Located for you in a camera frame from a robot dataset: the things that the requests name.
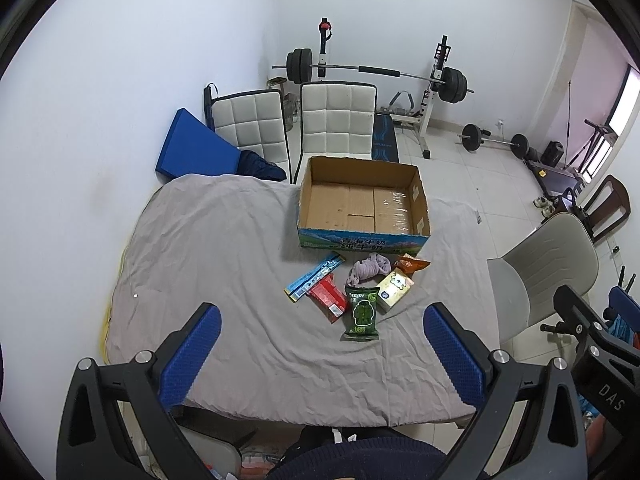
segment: green snack bag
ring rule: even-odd
[[[379,337],[376,330],[376,301],[380,287],[346,286],[344,291],[351,305],[351,317],[354,322],[344,333],[344,338],[353,341],[377,341]]]

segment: silver bolt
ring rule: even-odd
[[[558,370],[564,370],[566,368],[566,361],[564,359],[562,359],[561,357],[556,357],[554,359],[554,366]]]
[[[149,350],[141,350],[136,354],[136,362],[140,364],[148,363],[151,361],[153,354]]]
[[[496,350],[494,352],[494,359],[499,363],[505,364],[505,362],[511,359],[511,357],[509,356],[509,353],[504,350]]]
[[[91,364],[91,359],[89,359],[88,357],[80,359],[78,361],[78,370],[88,370],[89,368],[91,368]]]

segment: shoe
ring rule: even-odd
[[[533,201],[533,205],[542,209],[544,207],[550,206],[551,202],[549,202],[549,200],[547,200],[546,197],[539,196],[537,199]]]
[[[542,208],[542,216],[545,218],[549,218],[554,211],[556,210],[555,207],[553,207],[552,205],[548,205]]]

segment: barbell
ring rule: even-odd
[[[462,139],[462,145],[468,152],[474,152],[480,147],[480,144],[484,143],[486,140],[511,146],[513,155],[517,156],[520,160],[525,158],[529,151],[529,139],[527,139],[523,134],[515,134],[511,137],[511,142],[506,140],[487,139],[486,137],[490,135],[490,131],[481,130],[475,124],[468,124],[464,127],[459,137]]]
[[[358,72],[388,75],[391,77],[411,77],[414,79],[421,79],[423,81],[430,81],[438,85],[439,97],[447,103],[458,103],[466,97],[466,94],[474,93],[467,87],[466,77],[460,70],[456,70],[450,67],[444,67],[442,69],[441,79],[433,77],[423,77],[414,74],[407,74],[400,72],[399,70],[390,70],[388,68],[379,68],[375,66],[364,65],[329,65],[329,64],[314,64],[313,54],[310,48],[297,48],[293,52],[287,54],[286,65],[274,65],[271,68],[286,68],[287,79],[299,85],[311,81],[311,75],[314,68],[340,68],[343,70],[357,70]]]

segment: rolled towel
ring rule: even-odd
[[[366,260],[356,262],[347,279],[347,285],[356,286],[360,282],[373,278],[377,274],[385,276],[391,272],[391,262],[386,256],[378,253],[371,253]]]

